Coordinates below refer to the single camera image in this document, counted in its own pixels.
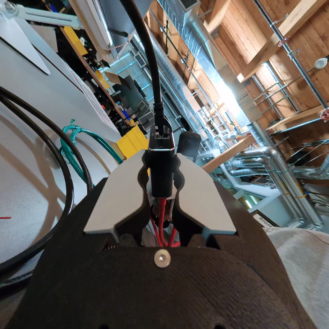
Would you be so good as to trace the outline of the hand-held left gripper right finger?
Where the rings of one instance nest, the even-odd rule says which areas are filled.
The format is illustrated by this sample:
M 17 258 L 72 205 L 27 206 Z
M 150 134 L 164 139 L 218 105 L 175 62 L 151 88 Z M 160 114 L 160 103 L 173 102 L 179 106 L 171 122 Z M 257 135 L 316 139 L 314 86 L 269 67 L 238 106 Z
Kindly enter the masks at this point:
M 178 153 L 175 159 L 173 224 L 180 242 L 189 243 L 195 234 L 206 241 L 212 234 L 235 234 L 236 227 L 212 178 L 184 155 Z

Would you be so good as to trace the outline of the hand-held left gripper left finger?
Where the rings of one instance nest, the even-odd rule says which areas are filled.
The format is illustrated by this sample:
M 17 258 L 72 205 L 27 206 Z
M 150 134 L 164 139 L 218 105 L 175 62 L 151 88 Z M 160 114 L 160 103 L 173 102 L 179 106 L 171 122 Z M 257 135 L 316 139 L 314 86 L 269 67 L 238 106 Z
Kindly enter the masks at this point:
M 140 150 L 120 164 L 108 177 L 84 233 L 111 234 L 116 242 L 130 234 L 142 242 L 142 232 L 150 220 L 147 150 Z

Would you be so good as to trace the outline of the black network splitter box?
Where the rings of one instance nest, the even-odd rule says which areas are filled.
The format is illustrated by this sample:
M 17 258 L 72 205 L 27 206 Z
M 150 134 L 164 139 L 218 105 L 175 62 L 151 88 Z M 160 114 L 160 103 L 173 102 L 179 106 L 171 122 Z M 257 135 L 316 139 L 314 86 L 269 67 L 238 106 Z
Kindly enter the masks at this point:
M 169 198 L 172 195 L 175 167 L 175 142 L 169 122 L 162 130 L 152 125 L 148 145 L 151 194 L 154 198 Z

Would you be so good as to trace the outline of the yellow storage bin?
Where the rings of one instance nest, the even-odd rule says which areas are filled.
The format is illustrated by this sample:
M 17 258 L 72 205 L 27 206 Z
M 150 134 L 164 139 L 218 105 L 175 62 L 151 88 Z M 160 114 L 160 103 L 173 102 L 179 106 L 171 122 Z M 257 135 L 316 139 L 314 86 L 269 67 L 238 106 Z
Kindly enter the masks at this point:
M 128 133 L 116 142 L 118 148 L 126 159 L 132 157 L 140 150 L 147 150 L 149 141 L 138 126 L 134 126 Z

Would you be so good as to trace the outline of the white desk lamp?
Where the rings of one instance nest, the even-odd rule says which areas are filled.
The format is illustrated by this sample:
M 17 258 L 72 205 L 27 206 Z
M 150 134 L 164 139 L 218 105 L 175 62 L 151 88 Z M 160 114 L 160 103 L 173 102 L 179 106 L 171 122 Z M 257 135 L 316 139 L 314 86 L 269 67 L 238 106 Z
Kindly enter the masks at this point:
M 49 69 L 16 22 L 15 17 L 33 22 L 68 26 L 75 30 L 84 29 L 77 16 L 28 8 L 10 1 L 0 1 L 0 16 L 1 40 L 47 75 L 50 75 Z

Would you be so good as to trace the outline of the silver ventilation pipes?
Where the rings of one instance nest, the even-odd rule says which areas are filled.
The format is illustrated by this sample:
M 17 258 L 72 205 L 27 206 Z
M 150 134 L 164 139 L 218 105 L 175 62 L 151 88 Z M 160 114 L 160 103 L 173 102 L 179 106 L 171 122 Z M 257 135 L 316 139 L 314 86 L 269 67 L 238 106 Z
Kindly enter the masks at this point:
M 323 221 L 315 208 L 320 200 L 311 199 L 302 181 L 328 182 L 328 155 L 319 167 L 287 163 L 284 153 L 264 129 L 271 119 L 281 119 L 270 127 L 276 139 L 288 134 L 293 120 L 293 140 L 318 139 L 319 124 L 313 115 L 328 114 L 328 90 L 319 90 L 284 37 L 311 36 L 312 25 L 320 24 L 328 1 L 151 1 L 146 14 L 151 40 L 158 61 L 171 88 L 183 91 L 211 85 L 216 111 L 229 111 L 238 128 L 247 127 L 242 138 L 222 155 L 204 165 L 211 172 L 223 162 L 228 176 L 243 178 L 266 171 L 281 193 L 284 205 L 297 215 L 293 222 L 322 229 Z

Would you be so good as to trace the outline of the white paper sheet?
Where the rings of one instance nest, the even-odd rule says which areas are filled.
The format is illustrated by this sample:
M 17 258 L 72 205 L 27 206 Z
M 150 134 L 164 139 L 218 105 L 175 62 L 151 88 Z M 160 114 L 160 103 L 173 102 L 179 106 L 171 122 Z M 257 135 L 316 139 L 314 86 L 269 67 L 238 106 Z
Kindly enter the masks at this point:
M 101 104 L 99 103 L 96 96 L 89 88 L 89 86 L 70 68 L 70 66 L 65 61 L 63 62 L 66 68 L 70 71 L 73 79 L 77 82 L 77 85 L 82 90 L 85 97 L 88 99 L 89 103 L 92 105 L 93 109 L 96 111 L 101 121 L 105 123 L 107 126 L 109 126 L 111 129 L 119 133 L 118 129 L 116 128 L 114 123 L 109 119 L 105 110 L 102 108 Z

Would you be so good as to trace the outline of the white hanging light bar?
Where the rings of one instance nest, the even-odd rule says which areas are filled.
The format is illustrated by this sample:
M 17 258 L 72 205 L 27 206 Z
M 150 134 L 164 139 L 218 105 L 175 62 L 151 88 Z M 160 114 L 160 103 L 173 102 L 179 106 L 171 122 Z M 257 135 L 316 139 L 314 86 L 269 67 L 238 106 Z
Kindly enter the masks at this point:
M 100 49 L 109 51 L 113 45 L 113 39 L 100 2 L 97 0 L 69 0 L 69 3 L 93 44 Z

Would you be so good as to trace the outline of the black panel with wooden frame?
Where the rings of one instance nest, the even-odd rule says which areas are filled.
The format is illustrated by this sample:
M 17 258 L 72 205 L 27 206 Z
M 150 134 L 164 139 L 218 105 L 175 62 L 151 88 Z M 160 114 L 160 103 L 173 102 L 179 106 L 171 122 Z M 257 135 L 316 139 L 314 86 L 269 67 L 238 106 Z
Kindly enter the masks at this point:
M 119 0 L 100 0 L 100 4 L 114 43 L 123 43 L 127 38 L 115 34 L 113 31 L 126 32 L 131 35 L 135 30 L 124 7 Z

